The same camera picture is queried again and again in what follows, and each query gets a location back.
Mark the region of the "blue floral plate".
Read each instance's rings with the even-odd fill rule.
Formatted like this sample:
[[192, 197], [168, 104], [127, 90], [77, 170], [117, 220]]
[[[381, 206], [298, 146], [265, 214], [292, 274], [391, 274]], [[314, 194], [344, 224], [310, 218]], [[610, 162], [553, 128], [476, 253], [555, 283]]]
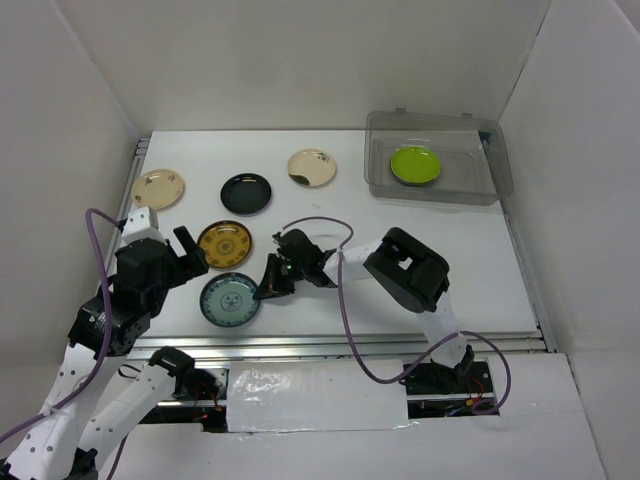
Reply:
[[228, 272], [211, 279], [202, 289], [199, 307], [204, 318], [221, 328], [249, 323], [261, 302], [254, 298], [256, 283], [240, 272]]

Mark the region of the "lime green plate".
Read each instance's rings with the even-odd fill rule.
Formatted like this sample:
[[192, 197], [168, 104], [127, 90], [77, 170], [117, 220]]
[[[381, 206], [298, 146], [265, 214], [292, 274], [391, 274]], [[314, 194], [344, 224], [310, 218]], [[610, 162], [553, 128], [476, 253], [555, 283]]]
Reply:
[[441, 160], [433, 151], [419, 146], [405, 146], [390, 158], [394, 178], [405, 185], [422, 186], [436, 180], [442, 171]]

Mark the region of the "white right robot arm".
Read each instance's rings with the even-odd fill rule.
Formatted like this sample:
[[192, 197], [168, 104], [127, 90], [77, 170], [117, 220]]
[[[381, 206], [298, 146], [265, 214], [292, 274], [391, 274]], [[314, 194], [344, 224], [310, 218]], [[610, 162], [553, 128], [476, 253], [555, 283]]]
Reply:
[[[378, 384], [407, 378], [428, 357], [438, 385], [450, 392], [470, 379], [474, 352], [461, 332], [449, 295], [449, 264], [434, 250], [399, 227], [382, 239], [348, 248], [344, 243], [322, 250], [300, 229], [274, 235], [276, 251], [267, 257], [254, 298], [263, 301], [291, 295], [306, 281], [337, 290], [340, 316], [352, 355], [363, 372]], [[349, 325], [344, 287], [348, 282], [374, 279], [400, 307], [415, 315], [429, 343], [427, 352], [402, 373], [389, 379], [376, 376], [357, 349]]]

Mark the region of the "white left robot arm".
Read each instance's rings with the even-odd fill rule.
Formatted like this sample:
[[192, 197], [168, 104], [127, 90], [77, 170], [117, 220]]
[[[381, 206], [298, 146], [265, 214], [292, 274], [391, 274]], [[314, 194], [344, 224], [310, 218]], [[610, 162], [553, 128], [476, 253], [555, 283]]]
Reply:
[[198, 381], [214, 384], [192, 357], [165, 346], [123, 394], [96, 409], [169, 291], [209, 270], [188, 229], [177, 227], [174, 234], [182, 256], [161, 237], [135, 240], [117, 251], [116, 273], [80, 307], [54, 385], [35, 419], [20, 426], [25, 436], [2, 459], [2, 478], [95, 479], [111, 452], [158, 402], [189, 397]]

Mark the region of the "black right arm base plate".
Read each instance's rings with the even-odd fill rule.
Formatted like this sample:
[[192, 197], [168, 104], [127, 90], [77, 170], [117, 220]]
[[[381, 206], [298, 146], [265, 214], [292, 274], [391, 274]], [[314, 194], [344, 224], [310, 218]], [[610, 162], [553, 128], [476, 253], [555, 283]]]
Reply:
[[460, 383], [446, 379], [435, 364], [422, 363], [400, 381], [408, 395], [482, 395], [494, 392], [486, 361], [474, 362]]

